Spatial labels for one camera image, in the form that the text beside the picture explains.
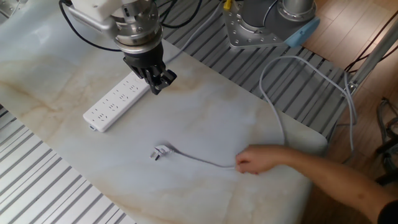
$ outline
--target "finger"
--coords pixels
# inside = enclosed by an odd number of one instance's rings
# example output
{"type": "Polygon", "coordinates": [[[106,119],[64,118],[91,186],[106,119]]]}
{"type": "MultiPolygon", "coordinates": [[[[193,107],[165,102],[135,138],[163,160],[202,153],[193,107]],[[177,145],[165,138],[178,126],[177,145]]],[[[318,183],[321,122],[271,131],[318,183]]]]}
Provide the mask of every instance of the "finger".
{"type": "Polygon", "coordinates": [[[243,162],[249,162],[250,161],[250,157],[249,154],[247,152],[241,152],[238,155],[236,155],[235,157],[235,161],[236,164],[241,164],[243,162]]]}
{"type": "Polygon", "coordinates": [[[236,170],[242,174],[245,172],[249,172],[251,174],[257,172],[256,170],[254,170],[252,164],[250,164],[249,162],[245,162],[245,163],[241,163],[241,164],[237,165],[236,170]]]}

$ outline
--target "gray cable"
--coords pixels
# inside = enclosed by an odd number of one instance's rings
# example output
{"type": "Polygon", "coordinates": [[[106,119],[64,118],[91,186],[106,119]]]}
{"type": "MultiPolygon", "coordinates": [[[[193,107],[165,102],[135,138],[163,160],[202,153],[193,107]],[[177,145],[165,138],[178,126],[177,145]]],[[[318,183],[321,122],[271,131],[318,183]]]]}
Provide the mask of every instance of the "gray cable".
{"type": "Polygon", "coordinates": [[[185,156],[185,157],[187,157],[187,158],[189,158],[189,159],[193,159],[193,160],[196,160],[196,161],[199,161],[199,162],[204,162],[204,163],[213,165],[213,166],[218,167],[218,168],[222,168],[222,169],[235,169],[235,166],[221,166],[221,165],[215,164],[214,162],[209,162],[209,161],[206,161],[206,160],[203,160],[203,159],[199,159],[199,158],[190,156],[190,155],[185,154],[185,153],[183,153],[183,152],[181,152],[181,151],[178,151],[178,150],[176,150],[176,149],[173,149],[172,151],[173,151],[174,153],[176,153],[176,154],[180,154],[181,156],[185,156]]]}
{"type": "Polygon", "coordinates": [[[172,62],[174,59],[176,59],[178,56],[180,56],[180,54],[191,44],[192,40],[197,36],[197,34],[199,32],[201,32],[203,30],[203,28],[205,26],[207,26],[210,21],[212,21],[214,19],[214,17],[217,15],[218,9],[220,8],[220,6],[223,4],[224,2],[221,1],[216,9],[214,10],[214,12],[212,13],[212,15],[191,35],[191,37],[187,40],[187,42],[184,44],[184,46],[180,49],[180,51],[174,55],[172,58],[168,59],[165,64],[169,64],[170,62],[172,62]]]}
{"type": "Polygon", "coordinates": [[[267,13],[266,13],[266,15],[264,16],[264,20],[262,21],[262,25],[263,25],[264,27],[266,26],[266,19],[267,19],[267,16],[268,16],[269,12],[271,11],[272,7],[274,7],[275,4],[276,4],[277,2],[278,2],[278,0],[275,0],[275,1],[268,7],[267,13]]]}
{"type": "Polygon", "coordinates": [[[353,152],[354,151],[353,117],[355,116],[355,120],[357,120],[357,115],[356,115],[354,101],[353,101],[353,98],[351,97],[351,92],[348,87],[348,79],[347,79],[346,72],[344,72],[344,83],[346,86],[346,92],[347,92],[347,96],[348,96],[347,102],[348,102],[348,109],[349,109],[349,144],[351,146],[351,151],[353,152]]]}
{"type": "Polygon", "coordinates": [[[334,81],[332,81],[331,79],[329,79],[326,75],[324,75],[321,71],[319,71],[317,68],[315,68],[313,65],[311,65],[308,61],[306,61],[306,60],[304,60],[304,59],[302,59],[302,58],[300,58],[300,57],[298,57],[298,56],[281,56],[281,57],[277,57],[277,58],[271,60],[271,61],[265,66],[265,68],[263,69],[263,71],[262,71],[262,73],[261,73],[261,76],[260,76],[260,80],[259,80],[259,86],[260,86],[261,93],[264,95],[264,98],[267,100],[267,102],[269,103],[269,105],[271,106],[272,110],[273,110],[274,113],[275,113],[275,116],[276,116],[276,118],[277,118],[277,120],[278,120],[279,126],[280,126],[280,128],[281,128],[281,130],[282,130],[283,138],[285,139],[285,136],[284,136],[284,129],[283,129],[283,126],[282,126],[282,122],[280,122],[280,118],[279,118],[279,115],[278,115],[278,113],[277,113],[277,111],[276,111],[276,109],[275,109],[275,106],[272,104],[271,100],[268,98],[268,96],[266,95],[266,93],[265,93],[264,90],[262,89],[262,79],[263,79],[263,77],[264,77],[264,74],[265,74],[267,68],[268,68],[271,64],[273,64],[273,63],[276,62],[277,60],[285,59],[285,58],[294,58],[294,59],[297,59],[297,60],[300,60],[300,61],[306,63],[310,68],[312,68],[314,71],[316,71],[321,77],[323,77],[326,81],[330,82],[333,86],[335,86],[339,91],[341,91],[341,92],[344,94],[344,96],[345,96],[346,99],[347,99],[348,104],[350,105],[350,106],[348,106],[349,112],[350,112],[350,119],[349,119],[349,122],[350,122],[349,140],[350,140],[351,151],[353,152],[353,151],[354,151],[354,141],[353,141],[353,129],[352,129],[352,127],[353,127],[353,116],[354,116],[354,114],[356,114],[356,111],[353,112],[353,111],[355,110],[355,106],[354,106],[354,103],[353,103],[352,98],[351,98],[351,93],[349,93],[349,90],[345,91],[344,89],[342,89],[342,87],[340,87],[340,86],[337,85],[334,81]]]}

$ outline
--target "white cable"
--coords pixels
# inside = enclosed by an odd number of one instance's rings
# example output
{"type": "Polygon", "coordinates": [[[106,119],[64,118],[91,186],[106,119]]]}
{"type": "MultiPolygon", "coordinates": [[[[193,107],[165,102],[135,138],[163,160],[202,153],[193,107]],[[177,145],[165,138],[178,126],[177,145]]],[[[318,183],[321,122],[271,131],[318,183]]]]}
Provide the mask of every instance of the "white cable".
{"type": "Polygon", "coordinates": [[[334,81],[330,80],[326,75],[324,75],[321,71],[319,71],[317,68],[315,68],[313,65],[311,65],[308,61],[306,61],[306,60],[304,60],[304,59],[302,59],[302,58],[300,58],[300,57],[298,57],[298,56],[281,56],[281,57],[277,57],[277,58],[271,60],[271,61],[265,66],[265,68],[263,69],[263,71],[262,71],[262,73],[261,73],[261,76],[260,76],[260,80],[259,80],[259,86],[260,86],[261,93],[264,95],[264,98],[267,100],[267,102],[269,103],[269,105],[271,106],[272,110],[273,110],[274,113],[275,113],[275,116],[276,116],[276,118],[277,118],[277,120],[278,120],[279,126],[280,126],[280,128],[281,128],[281,130],[282,130],[283,139],[285,139],[285,136],[284,136],[284,130],[283,130],[282,122],[280,122],[280,118],[279,118],[279,115],[278,115],[278,113],[277,113],[277,111],[276,111],[276,109],[275,109],[275,106],[272,104],[271,100],[269,99],[269,97],[266,95],[266,93],[265,93],[264,90],[262,89],[262,79],[263,79],[263,77],[264,77],[264,74],[265,74],[267,68],[268,68],[271,64],[273,64],[273,63],[276,62],[277,60],[285,59],[285,58],[294,58],[294,59],[297,59],[297,60],[299,60],[299,61],[302,61],[302,62],[306,63],[310,68],[312,68],[314,71],[316,71],[321,77],[323,77],[326,81],[330,82],[333,86],[335,86],[339,91],[341,91],[341,92],[344,94],[344,96],[346,97],[347,102],[348,102],[348,104],[349,104],[349,106],[348,106],[349,112],[350,112],[350,118],[349,118],[349,122],[350,122],[349,140],[350,140],[351,151],[354,151],[354,141],[353,141],[353,116],[354,116],[354,114],[356,114],[356,111],[355,111],[354,103],[353,103],[353,100],[352,100],[352,98],[351,98],[351,94],[349,93],[349,90],[345,91],[344,89],[342,89],[342,87],[340,87],[339,85],[337,85],[334,81]]]}
{"type": "Polygon", "coordinates": [[[227,169],[227,170],[234,169],[234,170],[235,170],[235,166],[222,166],[222,165],[215,164],[214,162],[209,162],[209,161],[206,161],[206,160],[203,160],[203,159],[199,159],[199,158],[190,156],[190,155],[185,154],[185,153],[180,152],[180,151],[175,151],[175,150],[173,150],[173,152],[175,152],[176,154],[179,154],[179,155],[181,155],[181,156],[185,156],[185,157],[187,157],[187,158],[189,158],[189,159],[193,159],[193,160],[196,160],[196,161],[199,161],[199,162],[204,162],[204,163],[213,165],[213,166],[218,167],[218,168],[221,168],[221,169],[227,169]]]}
{"type": "Polygon", "coordinates": [[[221,169],[235,169],[235,166],[222,166],[222,165],[215,164],[214,162],[209,162],[209,161],[206,161],[204,159],[199,159],[199,158],[193,157],[191,155],[188,155],[188,154],[186,154],[184,152],[179,151],[178,149],[174,148],[170,144],[156,146],[155,147],[155,151],[152,152],[150,157],[155,159],[155,161],[156,161],[159,158],[164,157],[164,156],[166,156],[168,154],[171,154],[171,153],[176,153],[176,154],[179,154],[181,156],[187,157],[189,159],[193,159],[193,160],[196,160],[196,161],[199,161],[199,162],[204,162],[204,163],[213,165],[213,166],[221,168],[221,169]]]}
{"type": "Polygon", "coordinates": [[[356,115],[356,110],[355,110],[355,105],[353,98],[351,97],[351,92],[348,87],[348,79],[347,79],[347,73],[344,72],[344,83],[346,86],[346,92],[348,95],[347,101],[348,101],[348,108],[349,108],[349,145],[351,147],[351,151],[354,152],[354,139],[353,139],[353,117],[355,116],[355,120],[357,121],[357,115],[356,115]]]}
{"type": "Polygon", "coordinates": [[[171,61],[173,61],[174,59],[176,59],[178,56],[180,56],[180,54],[191,44],[192,40],[197,36],[197,34],[199,32],[201,32],[203,30],[203,28],[205,26],[208,25],[208,23],[210,21],[212,21],[214,19],[214,17],[217,15],[218,9],[220,8],[220,6],[223,4],[224,2],[221,1],[216,9],[214,10],[214,12],[212,13],[212,15],[191,35],[191,37],[187,40],[187,42],[184,44],[184,46],[182,46],[182,48],[180,49],[180,51],[174,55],[172,58],[168,59],[167,61],[165,61],[165,64],[167,65],[168,63],[170,63],[171,61]]]}
{"type": "Polygon", "coordinates": [[[271,109],[273,110],[276,120],[278,121],[279,127],[280,127],[280,131],[282,131],[282,142],[285,144],[285,131],[284,131],[284,127],[282,125],[282,121],[280,120],[279,114],[276,111],[276,108],[274,106],[274,104],[271,102],[271,99],[267,96],[267,94],[265,93],[265,91],[262,89],[262,79],[264,77],[264,74],[266,73],[266,70],[268,68],[268,66],[270,64],[272,64],[274,61],[276,60],[272,60],[271,62],[269,62],[264,69],[261,72],[261,76],[260,76],[260,80],[259,80],[259,87],[260,87],[260,92],[262,93],[262,95],[264,96],[264,98],[266,99],[266,101],[268,102],[269,106],[271,107],[271,109]]]}

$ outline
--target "black cable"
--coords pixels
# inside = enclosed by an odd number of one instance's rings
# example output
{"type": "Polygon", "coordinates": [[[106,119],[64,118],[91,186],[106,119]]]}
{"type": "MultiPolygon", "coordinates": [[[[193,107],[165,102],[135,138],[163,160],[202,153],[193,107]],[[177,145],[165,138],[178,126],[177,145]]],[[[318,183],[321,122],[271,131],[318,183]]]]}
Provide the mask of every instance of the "black cable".
{"type": "Polygon", "coordinates": [[[87,44],[90,44],[91,46],[96,47],[96,48],[99,48],[99,49],[101,49],[101,50],[107,50],[107,51],[111,51],[111,52],[121,52],[121,50],[119,50],[119,49],[109,49],[109,48],[106,48],[106,47],[101,47],[101,46],[99,46],[99,45],[96,45],[96,44],[90,42],[89,40],[85,39],[84,37],[82,37],[82,36],[77,32],[77,30],[73,27],[73,25],[72,25],[72,23],[70,22],[70,20],[69,20],[67,14],[65,13],[65,10],[63,9],[63,5],[62,5],[62,4],[65,4],[66,6],[70,6],[70,5],[68,5],[68,3],[66,2],[66,0],[60,0],[60,1],[59,1],[59,6],[60,6],[61,13],[62,13],[63,17],[64,17],[65,20],[67,21],[67,23],[68,23],[68,25],[70,26],[70,28],[72,29],[72,31],[73,31],[81,40],[83,40],[83,41],[86,42],[87,44]]]}
{"type": "MultiPolygon", "coordinates": [[[[398,50],[398,46],[395,47],[394,49],[392,49],[392,50],[391,50],[388,54],[386,54],[383,58],[381,58],[379,62],[381,62],[381,61],[383,61],[384,59],[386,59],[388,56],[390,56],[391,54],[393,54],[396,50],[398,50]]],[[[365,58],[367,58],[369,55],[370,55],[370,54],[368,54],[367,56],[364,56],[364,57],[362,58],[362,60],[365,59],[365,58]]],[[[353,70],[353,71],[349,71],[349,72],[350,72],[350,73],[354,73],[354,72],[357,72],[357,71],[358,71],[358,69],[357,69],[357,70],[353,70]]]]}
{"type": "Polygon", "coordinates": [[[165,3],[163,3],[163,4],[159,5],[159,6],[157,6],[157,8],[159,9],[159,8],[165,6],[166,4],[168,4],[168,3],[172,2],[172,1],[173,1],[173,0],[168,0],[167,2],[165,2],[165,3]]]}
{"type": "Polygon", "coordinates": [[[163,19],[162,19],[162,21],[161,21],[160,23],[163,23],[163,22],[166,20],[167,16],[169,16],[170,11],[173,9],[173,7],[174,7],[174,5],[175,5],[176,3],[177,3],[177,0],[172,0],[171,5],[166,9],[166,11],[164,11],[164,12],[159,16],[159,18],[162,18],[162,17],[163,17],[163,19]]]}
{"type": "Polygon", "coordinates": [[[71,0],[63,0],[62,2],[68,7],[70,7],[73,4],[71,0]]]}
{"type": "Polygon", "coordinates": [[[183,22],[183,23],[181,23],[181,24],[179,24],[179,25],[169,25],[169,24],[165,24],[164,22],[162,22],[162,25],[163,25],[164,27],[171,28],[171,29],[178,29],[178,28],[181,28],[181,27],[187,25],[187,24],[190,23],[190,22],[193,20],[193,18],[195,18],[195,16],[198,14],[199,9],[200,9],[200,6],[201,6],[201,2],[202,2],[202,0],[199,0],[198,6],[197,6],[197,8],[195,9],[195,12],[193,12],[192,16],[191,16],[188,20],[186,20],[185,22],[183,22]]]}
{"type": "Polygon", "coordinates": [[[391,22],[391,21],[395,18],[395,16],[397,16],[397,15],[398,15],[398,11],[396,11],[396,13],[394,13],[394,15],[391,16],[391,18],[384,24],[384,26],[381,28],[381,30],[377,33],[377,35],[373,38],[373,40],[369,43],[369,45],[362,51],[362,53],[358,56],[358,58],[357,58],[354,62],[350,63],[350,64],[344,69],[344,71],[349,72],[349,70],[351,70],[352,67],[353,67],[357,62],[359,62],[359,61],[361,61],[361,60],[364,60],[364,59],[366,59],[366,58],[369,57],[370,54],[368,54],[367,56],[364,56],[364,57],[362,57],[362,55],[365,54],[365,52],[372,46],[372,44],[376,41],[376,39],[381,35],[381,33],[383,32],[383,30],[386,29],[386,27],[388,26],[388,24],[390,24],[390,22],[391,22]]]}

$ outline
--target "metal mounting bracket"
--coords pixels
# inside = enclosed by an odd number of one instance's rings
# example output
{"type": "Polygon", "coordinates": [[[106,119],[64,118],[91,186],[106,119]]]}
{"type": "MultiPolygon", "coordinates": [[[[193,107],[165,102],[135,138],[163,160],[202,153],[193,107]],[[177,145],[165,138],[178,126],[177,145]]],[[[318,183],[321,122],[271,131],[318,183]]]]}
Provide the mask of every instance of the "metal mounting bracket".
{"type": "Polygon", "coordinates": [[[349,92],[352,94],[354,94],[354,92],[358,89],[358,84],[353,83],[353,82],[349,82],[348,83],[348,88],[349,88],[349,92]]]}
{"type": "Polygon", "coordinates": [[[265,27],[252,27],[241,17],[243,2],[232,0],[231,9],[223,9],[229,42],[234,48],[276,47],[285,45],[265,27]]]}

